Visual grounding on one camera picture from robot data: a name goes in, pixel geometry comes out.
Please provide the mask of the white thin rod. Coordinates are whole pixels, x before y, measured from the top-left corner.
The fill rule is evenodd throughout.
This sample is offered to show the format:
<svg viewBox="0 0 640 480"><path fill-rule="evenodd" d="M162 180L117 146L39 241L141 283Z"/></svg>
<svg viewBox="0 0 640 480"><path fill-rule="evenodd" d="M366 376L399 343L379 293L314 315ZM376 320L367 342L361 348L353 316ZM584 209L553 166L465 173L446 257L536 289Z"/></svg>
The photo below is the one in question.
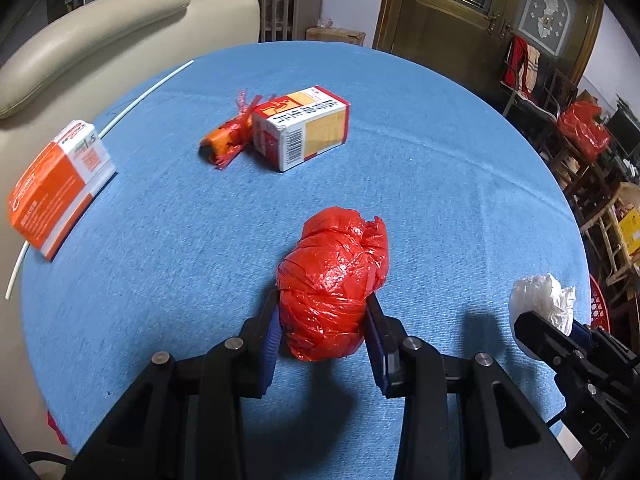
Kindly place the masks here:
<svg viewBox="0 0 640 480"><path fill-rule="evenodd" d="M111 119L98 133L99 139L103 139L104 136L107 135L126 115L128 115L136 106L138 106L143 100L145 100L148 96L150 96L155 90L160 88L163 84L166 84L168 80L174 78L178 74L180 74L183 70L186 70L189 66L191 66L195 62L194 58L192 60L183 63L178 68L167 74L165 77L157 81L151 87L147 88L145 92L142 92L140 96L137 96L134 100L132 100L126 107L124 107L113 119ZM21 270L24 258L26 256L26 252L28 252L30 247L29 242L24 241L20 251L18 252L12 272L9 277L8 284L6 285L6 293L4 294L4 299L9 301L13 294L14 285L17 279L18 271Z"/></svg>

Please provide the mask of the brown wooden door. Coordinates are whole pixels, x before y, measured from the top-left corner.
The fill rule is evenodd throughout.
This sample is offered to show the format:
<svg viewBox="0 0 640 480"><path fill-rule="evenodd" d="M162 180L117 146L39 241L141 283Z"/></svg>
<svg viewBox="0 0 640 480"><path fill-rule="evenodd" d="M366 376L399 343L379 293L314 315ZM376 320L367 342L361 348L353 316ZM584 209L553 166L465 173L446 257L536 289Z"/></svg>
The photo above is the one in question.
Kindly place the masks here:
<svg viewBox="0 0 640 480"><path fill-rule="evenodd" d="M513 37L578 82L602 13L602 0L382 0L373 45L498 105Z"/></svg>

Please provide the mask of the red yellow medicine box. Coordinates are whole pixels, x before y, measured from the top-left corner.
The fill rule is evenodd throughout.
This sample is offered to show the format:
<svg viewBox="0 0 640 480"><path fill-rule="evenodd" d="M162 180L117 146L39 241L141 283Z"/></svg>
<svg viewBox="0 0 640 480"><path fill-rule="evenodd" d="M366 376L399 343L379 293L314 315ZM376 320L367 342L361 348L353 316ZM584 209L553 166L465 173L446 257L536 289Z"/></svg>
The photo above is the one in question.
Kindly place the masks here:
<svg viewBox="0 0 640 480"><path fill-rule="evenodd" d="M278 96L252 113L253 146L281 172L344 144L350 103L319 86Z"/></svg>

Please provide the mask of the red plastic basket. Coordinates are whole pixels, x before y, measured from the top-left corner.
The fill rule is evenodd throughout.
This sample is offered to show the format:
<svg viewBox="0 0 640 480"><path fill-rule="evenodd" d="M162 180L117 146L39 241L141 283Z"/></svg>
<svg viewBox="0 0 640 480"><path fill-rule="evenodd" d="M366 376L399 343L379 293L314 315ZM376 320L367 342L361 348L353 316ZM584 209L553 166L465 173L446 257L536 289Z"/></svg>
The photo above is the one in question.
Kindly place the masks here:
<svg viewBox="0 0 640 480"><path fill-rule="evenodd" d="M608 319L608 309L597 280L590 275L590 295L591 295L591 324L592 328L600 327L609 332L611 330Z"/></svg>

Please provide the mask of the orange snack wrapper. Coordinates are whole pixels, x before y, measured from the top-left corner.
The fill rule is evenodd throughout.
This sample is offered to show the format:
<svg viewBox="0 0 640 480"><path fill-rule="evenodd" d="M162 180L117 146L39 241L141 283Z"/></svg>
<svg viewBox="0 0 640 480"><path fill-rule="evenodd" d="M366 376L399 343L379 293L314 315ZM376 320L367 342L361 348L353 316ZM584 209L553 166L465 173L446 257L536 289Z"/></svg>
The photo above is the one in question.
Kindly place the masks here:
<svg viewBox="0 0 640 480"><path fill-rule="evenodd" d="M253 139L253 113L264 97L258 94L250 101L242 90L236 99L238 114L218 126L198 144L198 156L218 170L227 168Z"/></svg>

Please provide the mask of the wooden stool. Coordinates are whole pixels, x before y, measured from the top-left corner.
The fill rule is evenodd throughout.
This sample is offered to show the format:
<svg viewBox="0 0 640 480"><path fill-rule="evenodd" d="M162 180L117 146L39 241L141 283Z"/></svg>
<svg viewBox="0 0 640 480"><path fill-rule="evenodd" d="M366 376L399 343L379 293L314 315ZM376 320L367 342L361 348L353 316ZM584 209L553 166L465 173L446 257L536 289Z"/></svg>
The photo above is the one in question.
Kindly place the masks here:
<svg viewBox="0 0 640 480"><path fill-rule="evenodd" d="M581 228L600 264L597 277L611 294L611 304L639 295L639 251L630 252L611 200Z"/></svg>

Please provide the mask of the red bag on chair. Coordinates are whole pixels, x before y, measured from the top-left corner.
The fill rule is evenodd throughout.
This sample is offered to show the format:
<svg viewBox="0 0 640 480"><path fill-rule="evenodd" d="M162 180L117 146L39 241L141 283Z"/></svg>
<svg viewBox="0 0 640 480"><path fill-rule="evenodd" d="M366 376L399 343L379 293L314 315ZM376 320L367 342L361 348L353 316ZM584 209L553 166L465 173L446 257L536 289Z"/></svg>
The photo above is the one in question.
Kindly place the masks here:
<svg viewBox="0 0 640 480"><path fill-rule="evenodd" d="M611 141L608 129L597 122L602 108L586 101L577 101L559 116L559 132L572 142L584 159L593 164Z"/></svg>

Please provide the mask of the yellow crate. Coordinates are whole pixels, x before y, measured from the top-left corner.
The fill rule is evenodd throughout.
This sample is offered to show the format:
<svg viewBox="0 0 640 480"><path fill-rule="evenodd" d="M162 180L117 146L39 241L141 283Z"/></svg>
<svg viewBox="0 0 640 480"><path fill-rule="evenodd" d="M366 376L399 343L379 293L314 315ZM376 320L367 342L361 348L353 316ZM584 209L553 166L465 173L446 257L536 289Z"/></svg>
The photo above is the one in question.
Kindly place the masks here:
<svg viewBox="0 0 640 480"><path fill-rule="evenodd" d="M634 255L640 248L640 214L632 207L623 219L618 222L622 239L629 255Z"/></svg>

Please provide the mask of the brown cardboard box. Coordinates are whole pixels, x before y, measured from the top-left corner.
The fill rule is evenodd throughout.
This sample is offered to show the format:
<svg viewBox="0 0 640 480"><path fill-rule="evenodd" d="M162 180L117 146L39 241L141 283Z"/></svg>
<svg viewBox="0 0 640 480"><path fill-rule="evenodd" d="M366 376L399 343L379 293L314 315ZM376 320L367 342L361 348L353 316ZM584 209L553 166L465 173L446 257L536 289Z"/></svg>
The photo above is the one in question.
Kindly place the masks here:
<svg viewBox="0 0 640 480"><path fill-rule="evenodd" d="M362 47L366 39L366 33L359 30L351 30L334 27L309 27L306 30L305 39L310 41L340 42L341 44L353 44Z"/></svg>

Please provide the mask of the orange white carton box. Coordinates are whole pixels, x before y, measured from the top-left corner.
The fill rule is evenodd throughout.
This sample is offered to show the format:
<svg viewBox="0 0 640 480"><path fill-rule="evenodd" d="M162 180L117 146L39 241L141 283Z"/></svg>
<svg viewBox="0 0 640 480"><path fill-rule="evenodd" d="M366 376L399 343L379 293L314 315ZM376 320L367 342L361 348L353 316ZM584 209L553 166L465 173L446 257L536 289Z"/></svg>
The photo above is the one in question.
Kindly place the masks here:
<svg viewBox="0 0 640 480"><path fill-rule="evenodd" d="M9 222L50 261L116 174L96 127L73 120L49 142L8 197Z"/></svg>

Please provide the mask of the red hanging clothes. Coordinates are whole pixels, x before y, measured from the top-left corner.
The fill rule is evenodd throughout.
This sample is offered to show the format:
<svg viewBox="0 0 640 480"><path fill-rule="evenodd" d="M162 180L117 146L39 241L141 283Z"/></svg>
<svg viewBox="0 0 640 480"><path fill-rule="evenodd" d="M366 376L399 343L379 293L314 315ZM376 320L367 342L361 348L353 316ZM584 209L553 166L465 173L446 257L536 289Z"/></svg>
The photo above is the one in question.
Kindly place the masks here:
<svg viewBox="0 0 640 480"><path fill-rule="evenodd" d="M525 99L533 99L537 84L540 52L520 36L513 36L506 51L501 82Z"/></svg>

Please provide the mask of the white plastic bag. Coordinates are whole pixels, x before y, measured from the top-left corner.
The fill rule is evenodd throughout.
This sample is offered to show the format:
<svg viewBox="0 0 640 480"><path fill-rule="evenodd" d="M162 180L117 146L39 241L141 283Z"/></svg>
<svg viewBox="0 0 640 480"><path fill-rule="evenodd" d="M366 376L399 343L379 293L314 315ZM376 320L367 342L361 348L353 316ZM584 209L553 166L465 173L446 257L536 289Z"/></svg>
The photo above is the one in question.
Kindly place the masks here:
<svg viewBox="0 0 640 480"><path fill-rule="evenodd" d="M576 288L562 287L552 274L526 276L516 281L509 299L509 321L521 352L529 359L539 360L515 335L515 322L522 313L534 311L565 336L570 336L575 301Z"/></svg>

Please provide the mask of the beige leather sofa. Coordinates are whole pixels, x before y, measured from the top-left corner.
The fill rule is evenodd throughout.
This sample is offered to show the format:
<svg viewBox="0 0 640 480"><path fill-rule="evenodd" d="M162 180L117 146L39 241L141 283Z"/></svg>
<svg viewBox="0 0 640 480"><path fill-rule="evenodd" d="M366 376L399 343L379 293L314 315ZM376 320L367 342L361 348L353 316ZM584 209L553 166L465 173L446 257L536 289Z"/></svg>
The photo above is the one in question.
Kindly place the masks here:
<svg viewBox="0 0 640 480"><path fill-rule="evenodd" d="M257 0L96 0L27 40L1 66L1 420L21 451L72 456L47 424L20 293L4 298L21 235L6 198L72 119L91 122L138 84L204 54L257 42Z"/></svg>

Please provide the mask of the red plastic bag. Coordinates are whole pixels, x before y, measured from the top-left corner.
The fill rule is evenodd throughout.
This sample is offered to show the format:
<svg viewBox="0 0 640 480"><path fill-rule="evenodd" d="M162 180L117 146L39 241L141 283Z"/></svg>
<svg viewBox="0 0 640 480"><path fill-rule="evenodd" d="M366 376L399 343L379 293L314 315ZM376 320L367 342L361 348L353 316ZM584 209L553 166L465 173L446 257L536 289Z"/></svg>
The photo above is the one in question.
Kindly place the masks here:
<svg viewBox="0 0 640 480"><path fill-rule="evenodd" d="M367 298L390 267L384 221L330 207L310 217L279 263L279 316L285 343L301 361L341 359L363 341Z"/></svg>

